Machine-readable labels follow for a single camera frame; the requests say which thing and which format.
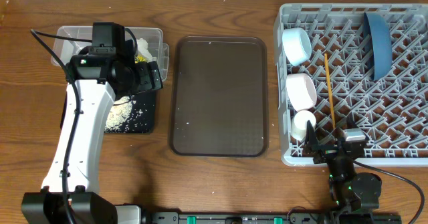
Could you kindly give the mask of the rice food scraps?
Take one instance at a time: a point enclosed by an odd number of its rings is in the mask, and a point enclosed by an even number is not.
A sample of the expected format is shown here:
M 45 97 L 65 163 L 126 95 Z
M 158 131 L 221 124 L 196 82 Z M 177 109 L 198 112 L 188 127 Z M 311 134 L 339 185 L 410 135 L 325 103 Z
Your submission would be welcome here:
M 146 110 L 137 106 L 133 96 L 115 101 L 108 114 L 105 133 L 128 133 L 135 131 L 142 122 Z

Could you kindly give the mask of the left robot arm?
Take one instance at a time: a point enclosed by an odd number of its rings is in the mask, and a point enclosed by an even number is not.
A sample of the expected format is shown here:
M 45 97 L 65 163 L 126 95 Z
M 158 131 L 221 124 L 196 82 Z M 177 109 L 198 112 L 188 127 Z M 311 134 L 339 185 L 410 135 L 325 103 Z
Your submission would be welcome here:
M 95 22 L 74 55 L 51 56 L 64 71 L 64 103 L 58 147 L 38 192 L 21 203 L 29 223 L 150 223 L 135 204 L 114 205 L 100 196 L 98 165 L 109 112 L 123 97 L 147 96 L 163 87 L 162 57 L 149 54 L 148 36 L 158 28 Z

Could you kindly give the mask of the pink white bowl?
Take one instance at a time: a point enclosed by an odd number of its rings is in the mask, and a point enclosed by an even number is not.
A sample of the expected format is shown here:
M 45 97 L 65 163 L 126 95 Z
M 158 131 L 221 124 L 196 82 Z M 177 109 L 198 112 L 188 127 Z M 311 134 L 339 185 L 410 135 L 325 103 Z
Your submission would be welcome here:
M 288 75 L 286 78 L 286 90 L 289 101 L 296 111 L 308 110 L 316 105 L 316 89 L 308 74 Z

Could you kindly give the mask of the yellow snack wrapper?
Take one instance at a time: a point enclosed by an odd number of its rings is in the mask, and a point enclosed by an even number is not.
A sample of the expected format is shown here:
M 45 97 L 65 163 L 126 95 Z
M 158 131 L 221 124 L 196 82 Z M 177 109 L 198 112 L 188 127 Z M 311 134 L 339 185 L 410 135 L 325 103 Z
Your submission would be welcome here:
M 144 56 L 142 56 L 142 55 L 136 55 L 134 57 L 134 61 L 137 64 L 137 63 L 140 63 L 140 62 L 147 62 L 147 59 Z

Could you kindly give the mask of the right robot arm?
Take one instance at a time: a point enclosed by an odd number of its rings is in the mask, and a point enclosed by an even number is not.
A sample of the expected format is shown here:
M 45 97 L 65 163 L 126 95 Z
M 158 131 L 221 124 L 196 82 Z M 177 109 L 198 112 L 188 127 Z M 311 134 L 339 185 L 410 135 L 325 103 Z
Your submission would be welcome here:
M 314 164 L 327 164 L 330 196 L 337 207 L 318 216 L 318 223 L 374 223 L 372 211 L 379 208 L 381 178 L 357 173 L 354 161 L 364 154 L 368 136 L 351 118 L 333 143 L 320 144 L 312 123 L 306 122 L 304 152 L 313 155 Z

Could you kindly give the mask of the white napkin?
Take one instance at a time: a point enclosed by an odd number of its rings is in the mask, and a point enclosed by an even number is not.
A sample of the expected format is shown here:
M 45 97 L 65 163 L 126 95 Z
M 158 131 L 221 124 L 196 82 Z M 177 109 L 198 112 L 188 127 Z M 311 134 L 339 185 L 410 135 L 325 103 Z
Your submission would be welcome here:
M 156 58 L 148 50 L 148 42 L 144 38 L 137 40 L 137 53 L 136 55 L 142 55 L 147 59 L 147 62 L 155 61 Z

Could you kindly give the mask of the light blue bowl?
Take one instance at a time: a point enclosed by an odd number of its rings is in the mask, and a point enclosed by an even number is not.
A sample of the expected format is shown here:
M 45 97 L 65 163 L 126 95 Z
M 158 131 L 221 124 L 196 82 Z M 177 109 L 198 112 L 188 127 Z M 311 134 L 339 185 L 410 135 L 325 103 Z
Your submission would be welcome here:
M 285 29 L 282 33 L 284 53 L 292 66 L 309 60 L 312 55 L 310 38 L 300 27 Z

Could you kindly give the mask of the dark blue plate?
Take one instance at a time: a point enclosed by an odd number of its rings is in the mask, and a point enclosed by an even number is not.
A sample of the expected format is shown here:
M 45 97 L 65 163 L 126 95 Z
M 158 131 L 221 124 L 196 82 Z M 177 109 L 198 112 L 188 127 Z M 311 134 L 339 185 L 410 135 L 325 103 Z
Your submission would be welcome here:
M 392 66 L 392 43 L 389 26 L 385 19 L 374 12 L 365 12 L 363 21 L 363 36 L 370 36 L 369 43 L 364 47 L 372 50 L 373 56 L 368 61 L 368 68 L 373 70 L 372 81 L 385 77 Z

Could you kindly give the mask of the white paper cup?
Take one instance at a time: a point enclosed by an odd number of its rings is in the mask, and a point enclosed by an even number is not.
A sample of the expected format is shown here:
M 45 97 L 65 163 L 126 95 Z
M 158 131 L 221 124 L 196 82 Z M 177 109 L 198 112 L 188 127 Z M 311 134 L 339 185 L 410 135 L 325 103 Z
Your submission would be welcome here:
M 296 113 L 292 118 L 291 123 L 291 136 L 297 140 L 302 141 L 306 137 L 307 122 L 310 122 L 312 128 L 316 126 L 316 117 L 308 110 L 301 110 Z

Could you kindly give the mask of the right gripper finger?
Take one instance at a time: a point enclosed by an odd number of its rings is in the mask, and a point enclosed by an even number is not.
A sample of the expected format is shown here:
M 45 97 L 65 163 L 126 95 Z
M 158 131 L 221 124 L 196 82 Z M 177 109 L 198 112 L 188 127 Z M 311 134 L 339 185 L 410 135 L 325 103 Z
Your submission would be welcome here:
M 353 120 L 352 116 L 346 117 L 346 127 L 343 129 L 344 132 L 354 132 L 358 130 L 358 126 Z
M 318 146 L 318 139 L 312 123 L 308 120 L 306 123 L 306 137 L 304 140 L 304 149 L 314 149 Z

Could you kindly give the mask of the wooden chopstick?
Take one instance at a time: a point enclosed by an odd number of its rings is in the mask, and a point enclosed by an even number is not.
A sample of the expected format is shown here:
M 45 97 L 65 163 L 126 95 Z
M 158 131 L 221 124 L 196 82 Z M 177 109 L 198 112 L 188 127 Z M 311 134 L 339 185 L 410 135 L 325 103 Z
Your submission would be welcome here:
M 328 55 L 327 53 L 324 53 L 324 65 L 325 65 L 325 72 L 326 72 L 326 85 L 328 88 L 328 101 L 330 104 L 330 115 L 332 120 L 332 127 L 333 130 L 336 129 L 336 121 L 335 121 L 335 113 L 334 113 L 334 102 L 333 102 L 333 96 L 332 96 L 332 86 L 330 81 L 330 69 L 328 64 Z

